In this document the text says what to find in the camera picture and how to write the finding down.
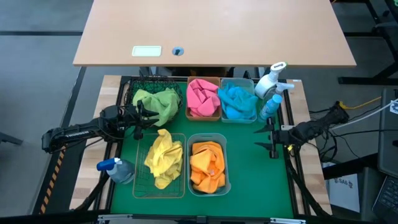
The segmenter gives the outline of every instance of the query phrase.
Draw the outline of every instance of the blue spray bottle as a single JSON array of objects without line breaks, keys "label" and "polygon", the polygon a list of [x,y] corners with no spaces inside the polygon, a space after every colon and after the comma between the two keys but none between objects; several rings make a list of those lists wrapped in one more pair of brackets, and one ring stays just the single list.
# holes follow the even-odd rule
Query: blue spray bottle
[{"label": "blue spray bottle", "polygon": [[266,122],[267,118],[275,116],[276,111],[282,102],[282,96],[275,94],[270,100],[267,101],[266,105],[261,109],[259,122]]},{"label": "blue spray bottle", "polygon": [[106,170],[117,184],[128,184],[134,179],[134,165],[124,159],[112,158],[97,164],[97,170]]}]

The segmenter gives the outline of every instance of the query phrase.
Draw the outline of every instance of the pink cloth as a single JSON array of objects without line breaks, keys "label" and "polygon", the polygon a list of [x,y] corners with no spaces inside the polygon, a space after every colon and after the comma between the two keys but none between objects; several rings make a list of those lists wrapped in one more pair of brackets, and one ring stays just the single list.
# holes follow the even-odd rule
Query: pink cloth
[{"label": "pink cloth", "polygon": [[220,106],[218,86],[202,79],[194,79],[187,87],[187,106],[192,116],[212,116]]}]

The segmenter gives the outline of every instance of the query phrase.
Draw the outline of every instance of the rag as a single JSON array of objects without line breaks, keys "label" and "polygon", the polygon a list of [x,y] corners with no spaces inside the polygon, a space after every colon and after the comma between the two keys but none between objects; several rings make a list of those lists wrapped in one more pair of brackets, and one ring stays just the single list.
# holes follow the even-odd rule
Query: rag
[{"label": "rag", "polygon": [[187,87],[187,107],[192,116],[211,116],[220,105],[218,86],[202,79],[194,79]]},{"label": "rag", "polygon": [[218,143],[212,141],[194,143],[190,164],[194,189],[212,194],[217,188],[225,186],[224,155]]},{"label": "rag", "polygon": [[227,83],[223,90],[218,89],[218,97],[228,119],[253,119],[256,115],[258,98],[233,83]]},{"label": "rag", "polygon": [[166,129],[160,129],[157,132],[159,137],[150,147],[144,164],[154,175],[155,186],[158,189],[165,189],[181,174],[182,143],[173,142],[171,134]]},{"label": "rag", "polygon": [[148,93],[145,90],[138,90],[132,99],[132,104],[136,106],[139,100],[142,100],[145,109],[159,113],[159,115],[153,116],[152,119],[159,119],[155,125],[160,127],[178,112],[178,104],[181,99],[174,89],[166,88],[165,91],[155,94]]}]

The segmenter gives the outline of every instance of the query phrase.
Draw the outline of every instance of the computer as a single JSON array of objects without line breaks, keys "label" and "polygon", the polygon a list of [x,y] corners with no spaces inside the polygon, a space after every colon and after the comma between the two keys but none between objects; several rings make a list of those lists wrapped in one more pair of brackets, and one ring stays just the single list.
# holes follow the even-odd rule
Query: computer
[{"label": "computer", "polygon": [[[398,90],[384,89],[381,106],[398,98]],[[380,129],[398,129],[398,103],[381,111]],[[387,174],[373,205],[373,212],[387,223],[398,222],[398,131],[379,133],[379,171]]]}]

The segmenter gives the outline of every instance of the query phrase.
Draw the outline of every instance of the green tray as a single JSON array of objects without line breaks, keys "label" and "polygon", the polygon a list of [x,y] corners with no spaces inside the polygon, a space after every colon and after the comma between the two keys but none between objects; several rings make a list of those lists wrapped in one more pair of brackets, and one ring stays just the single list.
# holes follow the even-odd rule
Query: green tray
[{"label": "green tray", "polygon": [[[186,83],[178,83],[183,93]],[[116,184],[111,213],[141,215],[203,215],[215,217],[278,217],[293,218],[292,204],[282,147],[277,147],[279,159],[254,142],[268,142],[269,133],[254,134],[264,124],[222,123],[221,120],[189,121],[185,116],[186,99],[182,109],[165,128],[170,133],[183,133],[187,139],[196,133],[220,133],[227,139],[227,157],[231,190],[220,197],[197,197],[185,186],[182,198],[135,198],[133,183]],[[156,133],[150,128],[145,133]],[[121,158],[136,162],[138,141],[133,137],[123,142]]]}]

